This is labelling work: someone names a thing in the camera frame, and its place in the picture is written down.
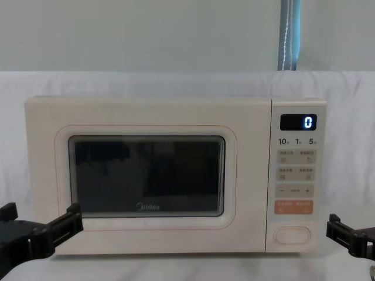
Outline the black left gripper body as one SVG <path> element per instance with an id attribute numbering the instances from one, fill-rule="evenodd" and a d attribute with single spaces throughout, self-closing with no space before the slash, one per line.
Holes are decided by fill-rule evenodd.
<path id="1" fill-rule="evenodd" d="M 1 221 L 1 266 L 29 261 L 31 226 L 26 221 Z"/>

